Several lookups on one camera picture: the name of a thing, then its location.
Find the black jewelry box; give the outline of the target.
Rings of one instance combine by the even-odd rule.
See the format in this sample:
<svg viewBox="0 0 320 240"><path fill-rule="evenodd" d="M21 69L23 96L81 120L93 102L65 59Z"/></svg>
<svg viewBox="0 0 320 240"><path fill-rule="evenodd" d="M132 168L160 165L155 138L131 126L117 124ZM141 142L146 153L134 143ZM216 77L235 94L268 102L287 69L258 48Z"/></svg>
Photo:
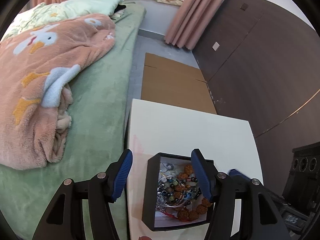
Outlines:
<svg viewBox="0 0 320 240"><path fill-rule="evenodd" d="M207 224L212 212L189 157L157 153L148 160L142 221L151 231Z"/></svg>

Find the white side table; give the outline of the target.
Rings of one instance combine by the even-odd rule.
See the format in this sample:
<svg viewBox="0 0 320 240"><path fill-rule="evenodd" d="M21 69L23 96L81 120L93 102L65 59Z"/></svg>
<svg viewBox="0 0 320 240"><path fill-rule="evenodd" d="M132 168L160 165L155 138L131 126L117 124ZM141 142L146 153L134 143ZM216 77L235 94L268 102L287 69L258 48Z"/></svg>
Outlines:
<svg viewBox="0 0 320 240"><path fill-rule="evenodd" d="M127 181L131 239L204 239L208 225L153 232L142 221L147 162L159 152L190 156L198 148L219 171L235 168L263 180L249 122L216 114L134 99L129 116L127 148L133 165Z"/></svg>

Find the green bed mattress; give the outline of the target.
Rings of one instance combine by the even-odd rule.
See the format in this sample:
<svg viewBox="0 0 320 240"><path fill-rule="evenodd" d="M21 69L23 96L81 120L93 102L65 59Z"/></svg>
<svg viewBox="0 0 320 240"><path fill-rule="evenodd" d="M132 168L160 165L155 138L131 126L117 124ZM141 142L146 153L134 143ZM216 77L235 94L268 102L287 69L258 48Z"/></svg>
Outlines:
<svg viewBox="0 0 320 240"><path fill-rule="evenodd" d="M22 239L33 237L64 179L90 179L122 154L133 51L144 15L143 6L126 2L114 47L71 81L72 125L62 160L25 171L1 167L1 211Z"/></svg>

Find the flat brown cardboard sheet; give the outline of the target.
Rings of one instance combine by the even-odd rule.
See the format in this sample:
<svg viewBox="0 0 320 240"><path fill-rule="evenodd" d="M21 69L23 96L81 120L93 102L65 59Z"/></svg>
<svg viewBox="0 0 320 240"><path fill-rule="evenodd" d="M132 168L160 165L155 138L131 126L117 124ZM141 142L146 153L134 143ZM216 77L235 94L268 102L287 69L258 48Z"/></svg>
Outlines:
<svg viewBox="0 0 320 240"><path fill-rule="evenodd" d="M141 99L216 114L199 69L150 53L145 55Z"/></svg>

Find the dark brown wardrobe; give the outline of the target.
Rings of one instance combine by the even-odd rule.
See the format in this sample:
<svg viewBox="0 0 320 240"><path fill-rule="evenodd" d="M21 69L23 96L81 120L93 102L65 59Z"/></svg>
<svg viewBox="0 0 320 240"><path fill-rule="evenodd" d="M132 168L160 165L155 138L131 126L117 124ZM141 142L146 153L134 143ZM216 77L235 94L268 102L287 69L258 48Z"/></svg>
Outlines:
<svg viewBox="0 0 320 240"><path fill-rule="evenodd" d="M267 0L225 0L193 55L217 113L249 122L264 183L281 194L292 150L319 141L318 34Z"/></svg>

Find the pink duck-print fleece blanket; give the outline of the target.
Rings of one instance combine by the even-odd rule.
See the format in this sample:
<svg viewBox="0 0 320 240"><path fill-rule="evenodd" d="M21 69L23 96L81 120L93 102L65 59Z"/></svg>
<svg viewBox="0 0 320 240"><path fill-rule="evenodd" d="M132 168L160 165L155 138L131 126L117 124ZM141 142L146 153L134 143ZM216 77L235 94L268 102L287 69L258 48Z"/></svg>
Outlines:
<svg viewBox="0 0 320 240"><path fill-rule="evenodd" d="M109 16L51 23L1 43L1 164L44 167L63 157L72 119L69 82L115 44Z"/></svg>

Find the right pink curtain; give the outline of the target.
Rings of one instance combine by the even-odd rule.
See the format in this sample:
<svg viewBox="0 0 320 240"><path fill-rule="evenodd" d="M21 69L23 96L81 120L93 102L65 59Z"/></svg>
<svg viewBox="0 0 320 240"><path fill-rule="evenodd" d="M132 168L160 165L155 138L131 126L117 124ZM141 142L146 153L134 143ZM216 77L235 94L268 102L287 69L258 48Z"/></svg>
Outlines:
<svg viewBox="0 0 320 240"><path fill-rule="evenodd" d="M184 0L175 14L164 41L193 50L224 0Z"/></svg>

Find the light green quilt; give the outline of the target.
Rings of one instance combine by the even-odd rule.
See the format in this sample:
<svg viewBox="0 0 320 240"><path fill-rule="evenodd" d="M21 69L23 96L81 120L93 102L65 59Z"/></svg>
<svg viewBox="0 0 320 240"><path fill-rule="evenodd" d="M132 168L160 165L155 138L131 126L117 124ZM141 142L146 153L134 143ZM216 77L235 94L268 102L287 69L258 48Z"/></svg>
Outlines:
<svg viewBox="0 0 320 240"><path fill-rule="evenodd" d="M113 15L116 7L124 0L67 0L61 3L38 4L34 8L19 13L7 28L2 41L29 29L49 23L73 19L89 14Z"/></svg>

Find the white wall socket plate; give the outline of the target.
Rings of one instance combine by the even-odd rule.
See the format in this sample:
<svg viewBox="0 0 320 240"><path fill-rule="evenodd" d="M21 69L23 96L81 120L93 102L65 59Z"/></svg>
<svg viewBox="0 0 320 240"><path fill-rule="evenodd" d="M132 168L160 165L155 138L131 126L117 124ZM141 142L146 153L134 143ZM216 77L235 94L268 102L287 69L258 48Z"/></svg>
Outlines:
<svg viewBox="0 0 320 240"><path fill-rule="evenodd" d="M219 48L219 44L217 43L217 42L215 42L214 43L214 45L212 46L212 49L214 50L214 51L217 51L217 49Z"/></svg>

